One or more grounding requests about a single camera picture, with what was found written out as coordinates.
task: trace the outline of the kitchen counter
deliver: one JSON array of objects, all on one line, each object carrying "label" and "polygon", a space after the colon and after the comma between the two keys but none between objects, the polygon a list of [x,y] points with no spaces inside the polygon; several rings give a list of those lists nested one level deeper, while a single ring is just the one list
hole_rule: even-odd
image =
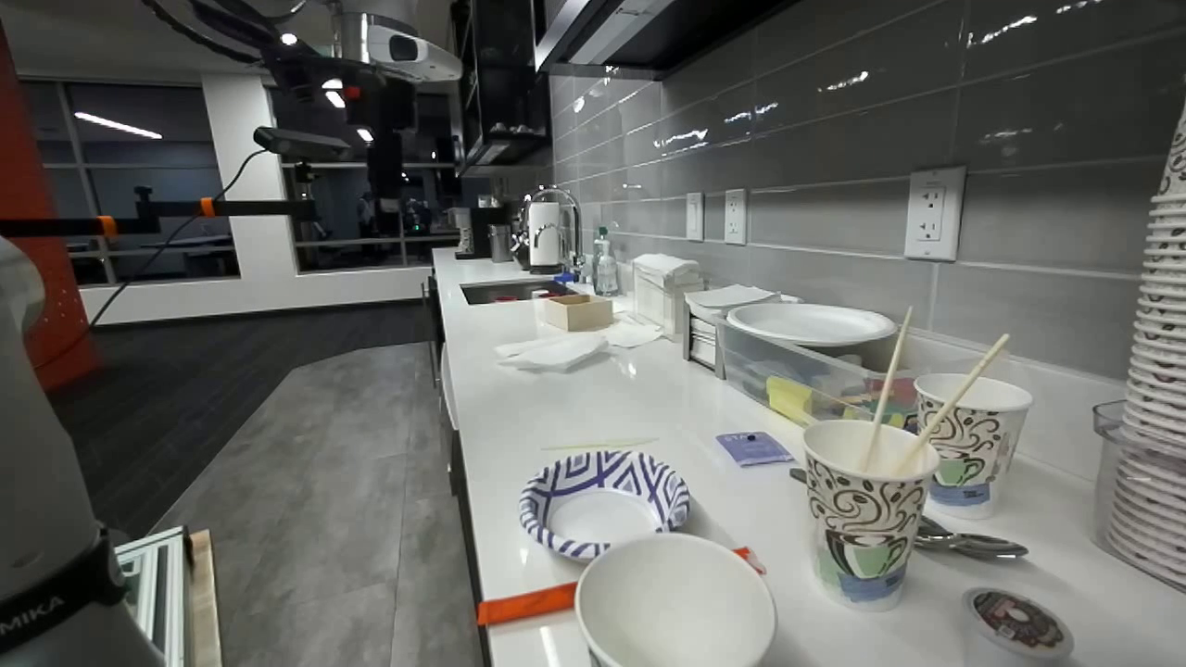
[{"label": "kitchen counter", "polygon": [[[511,263],[434,250],[445,357],[443,384],[461,428],[474,560],[485,597],[532,593],[577,578],[577,562],[550,557],[518,525],[518,494],[550,458],[577,449],[645,449],[694,489],[694,533],[758,549],[778,606],[769,652],[784,662],[933,662],[959,654],[959,593],[1000,586],[1052,606],[1074,633],[1084,667],[1186,662],[1186,597],[1110,557],[1095,536],[1095,497],[1036,462],[1017,462],[1010,497],[981,533],[1030,543],[1027,562],[914,557],[906,599],[888,610],[837,605],[811,570],[806,489],[786,468],[743,470],[717,434],[769,428],[806,451],[800,428],[753,405],[670,342],[611,353],[571,375],[527,375],[497,360],[497,346],[550,338],[533,302],[471,308],[461,286],[527,276]],[[586,667],[574,616],[547,616],[490,628],[497,667]]]}]

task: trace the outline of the ceiling light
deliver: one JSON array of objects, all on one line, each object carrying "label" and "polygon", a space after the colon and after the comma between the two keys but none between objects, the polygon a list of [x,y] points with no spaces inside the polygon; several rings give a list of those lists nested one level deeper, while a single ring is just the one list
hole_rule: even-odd
[{"label": "ceiling light", "polygon": [[325,98],[330,98],[334,106],[346,106],[346,98],[343,98],[343,91],[337,91],[337,90],[325,90]]},{"label": "ceiling light", "polygon": [[103,113],[94,113],[94,111],[75,111],[75,118],[94,123],[94,127],[109,127],[109,129],[115,129],[115,133],[134,133],[134,136],[164,142],[164,133],[157,133],[157,129],[130,127],[130,123],[118,123],[118,118],[103,118]]}]

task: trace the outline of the red object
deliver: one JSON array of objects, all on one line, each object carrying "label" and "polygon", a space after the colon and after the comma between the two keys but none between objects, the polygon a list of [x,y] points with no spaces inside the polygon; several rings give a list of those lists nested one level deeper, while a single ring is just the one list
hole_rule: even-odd
[{"label": "red object", "polygon": [[[5,26],[0,26],[0,173],[5,173],[0,218],[56,216]],[[90,346],[90,323],[83,310],[68,245],[56,237],[14,237],[14,245],[39,263],[44,281],[44,316],[39,329],[25,338],[39,379],[44,389],[72,384],[97,369],[97,353]]]},{"label": "red object", "polygon": [[[764,562],[753,557],[753,549],[736,549],[758,575],[769,575]],[[501,597],[501,599],[481,599],[477,605],[477,625],[501,625],[501,623],[518,623],[533,616],[558,616],[571,610],[577,605],[577,586],[553,586],[553,588],[533,588],[524,597]]]}]

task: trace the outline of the gray tile backsplash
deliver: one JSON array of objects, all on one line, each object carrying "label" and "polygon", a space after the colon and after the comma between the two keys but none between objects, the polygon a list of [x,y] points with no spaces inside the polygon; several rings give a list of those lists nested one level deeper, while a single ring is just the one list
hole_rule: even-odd
[{"label": "gray tile backsplash", "polygon": [[[1125,375],[1183,71],[1183,0],[800,0],[664,82],[553,79],[553,178],[628,257]],[[909,173],[947,163],[959,259],[914,263]],[[743,247],[723,189],[750,189]]]}]

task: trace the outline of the cabinet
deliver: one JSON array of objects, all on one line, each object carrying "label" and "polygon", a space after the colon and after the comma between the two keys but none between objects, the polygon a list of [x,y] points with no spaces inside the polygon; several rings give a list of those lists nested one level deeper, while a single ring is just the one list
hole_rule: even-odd
[{"label": "cabinet", "polygon": [[550,144],[550,79],[532,68],[532,0],[456,0],[464,163],[517,163]]}]

